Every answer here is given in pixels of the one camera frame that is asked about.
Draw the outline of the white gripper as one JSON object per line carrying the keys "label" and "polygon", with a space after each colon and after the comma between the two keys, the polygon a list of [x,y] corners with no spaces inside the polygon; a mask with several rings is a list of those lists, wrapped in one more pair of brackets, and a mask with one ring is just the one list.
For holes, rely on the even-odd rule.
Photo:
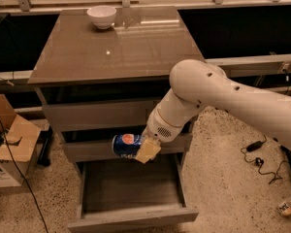
{"label": "white gripper", "polygon": [[145,130],[142,133],[145,139],[142,141],[135,159],[146,164],[161,150],[160,142],[172,142],[179,135],[183,126],[183,123],[172,125],[160,116],[157,109],[154,109],[147,119]]}

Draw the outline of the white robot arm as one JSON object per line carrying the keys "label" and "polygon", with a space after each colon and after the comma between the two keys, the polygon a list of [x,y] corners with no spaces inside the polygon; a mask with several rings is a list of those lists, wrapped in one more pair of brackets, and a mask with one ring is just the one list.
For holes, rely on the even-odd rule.
{"label": "white robot arm", "polygon": [[205,107],[225,111],[291,150],[291,97],[236,83],[211,64],[187,59],[172,69],[170,89],[149,115],[136,159],[154,158]]}

